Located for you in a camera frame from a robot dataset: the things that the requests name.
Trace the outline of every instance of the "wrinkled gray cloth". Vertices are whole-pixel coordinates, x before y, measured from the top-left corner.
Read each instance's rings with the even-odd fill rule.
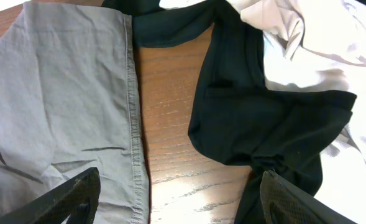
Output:
[[[147,223],[131,18],[24,3],[0,40],[0,216],[89,167],[100,172],[94,223]]]

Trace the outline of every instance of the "gray garment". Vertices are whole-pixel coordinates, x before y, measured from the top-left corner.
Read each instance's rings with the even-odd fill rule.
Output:
[[[0,40],[0,216],[89,167],[95,223],[147,223],[131,17],[24,3]]]

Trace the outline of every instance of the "wood grain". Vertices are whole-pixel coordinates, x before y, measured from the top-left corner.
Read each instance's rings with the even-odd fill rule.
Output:
[[[102,0],[49,0],[100,6]],[[0,12],[0,37],[21,12]],[[187,136],[211,29],[167,49],[135,51],[143,140],[152,183],[151,223],[232,223],[249,167],[227,167],[199,154]]]

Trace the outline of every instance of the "white garment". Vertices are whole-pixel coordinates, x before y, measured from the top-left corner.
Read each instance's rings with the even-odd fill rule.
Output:
[[[161,0],[160,6],[192,3],[172,1]],[[228,2],[244,22],[263,30],[269,90],[357,95],[349,124],[321,153],[324,180],[315,198],[366,223],[366,6],[354,0]]]

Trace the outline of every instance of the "gray cloth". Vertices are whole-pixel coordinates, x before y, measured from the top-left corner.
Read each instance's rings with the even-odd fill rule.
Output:
[[[131,18],[113,9],[24,3],[0,40],[0,216],[89,167],[94,223],[147,223]]]

